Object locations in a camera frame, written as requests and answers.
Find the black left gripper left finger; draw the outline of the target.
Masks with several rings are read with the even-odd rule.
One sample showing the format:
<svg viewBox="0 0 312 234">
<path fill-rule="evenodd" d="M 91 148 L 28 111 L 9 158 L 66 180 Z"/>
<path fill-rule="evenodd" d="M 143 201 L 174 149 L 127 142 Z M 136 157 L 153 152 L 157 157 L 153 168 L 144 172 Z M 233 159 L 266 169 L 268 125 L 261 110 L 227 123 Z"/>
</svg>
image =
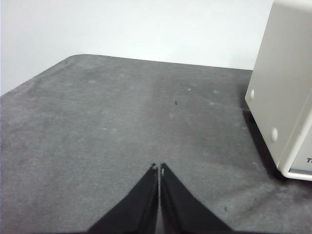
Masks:
<svg viewBox="0 0 312 234">
<path fill-rule="evenodd" d="M 152 164 L 131 191 L 97 221 L 89 234 L 154 234 L 158 212 L 158 167 Z"/>
</svg>

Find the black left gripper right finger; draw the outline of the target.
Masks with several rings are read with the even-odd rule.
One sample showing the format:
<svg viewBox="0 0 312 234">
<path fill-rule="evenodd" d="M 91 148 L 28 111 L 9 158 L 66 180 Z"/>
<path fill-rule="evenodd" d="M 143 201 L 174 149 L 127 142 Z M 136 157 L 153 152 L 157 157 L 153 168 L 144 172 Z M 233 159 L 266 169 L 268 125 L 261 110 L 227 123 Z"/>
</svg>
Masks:
<svg viewBox="0 0 312 234">
<path fill-rule="evenodd" d="M 191 194 L 167 164 L 162 163 L 160 170 L 160 204 L 166 230 L 176 234 L 233 232 Z"/>
</svg>

